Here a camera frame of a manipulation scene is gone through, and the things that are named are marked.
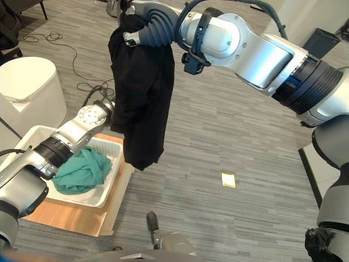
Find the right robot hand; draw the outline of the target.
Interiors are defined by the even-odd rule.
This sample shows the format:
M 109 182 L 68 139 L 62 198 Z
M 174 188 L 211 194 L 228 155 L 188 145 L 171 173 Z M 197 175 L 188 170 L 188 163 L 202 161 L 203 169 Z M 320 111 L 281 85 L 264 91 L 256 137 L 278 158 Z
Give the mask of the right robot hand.
M 136 15 L 146 22 L 136 32 L 123 33 L 124 41 L 128 46 L 160 47 L 175 41 L 180 9 L 158 1 L 131 1 L 125 13 Z

